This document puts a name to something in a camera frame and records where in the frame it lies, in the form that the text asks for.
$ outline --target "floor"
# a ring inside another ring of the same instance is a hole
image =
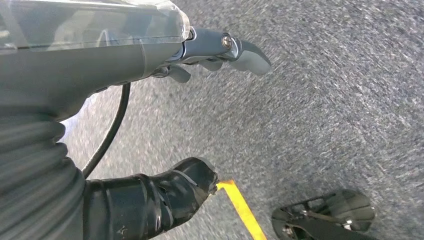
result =
[[[267,239],[274,208],[348,188],[372,199],[381,240],[424,236],[424,2],[175,0],[193,26],[259,45],[272,72],[190,67],[186,84],[145,79],[93,178],[148,175],[190,156],[233,179]],[[65,142],[78,166],[119,102],[87,103]],[[224,191],[158,240],[252,239]]]

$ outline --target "bolt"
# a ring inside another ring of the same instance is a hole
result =
[[[222,36],[222,45],[226,48],[231,48],[232,40],[228,33],[224,33]]]

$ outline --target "yellow line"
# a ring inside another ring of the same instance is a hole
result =
[[[256,221],[255,216],[253,215],[248,204],[237,188],[236,183],[233,180],[223,181],[218,183],[217,187],[218,190],[225,189],[226,194],[232,202],[232,205],[234,205],[235,210],[237,211],[249,233],[252,235],[253,240],[267,240],[264,232]]]

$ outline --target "clear plastic bag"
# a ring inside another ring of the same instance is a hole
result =
[[[187,15],[169,0],[2,0],[0,54],[181,43]]]

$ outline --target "black cable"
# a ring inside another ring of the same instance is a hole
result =
[[[91,156],[91,159],[87,162],[87,164],[82,169],[82,174],[84,175],[85,179],[88,178],[88,176],[92,173],[94,168],[96,168],[97,164],[99,164],[100,160],[105,155],[106,151],[108,150],[109,146],[114,140],[115,135],[118,132],[118,129],[121,126],[122,120],[124,119],[124,115],[127,110],[128,100],[130,99],[130,88],[131,88],[130,83],[127,83],[122,86],[119,106],[118,106],[118,110],[116,112],[115,118],[113,119],[113,122],[110,125],[109,130],[107,131],[107,134],[104,137],[103,141],[101,142],[100,146],[98,146],[95,153]]]

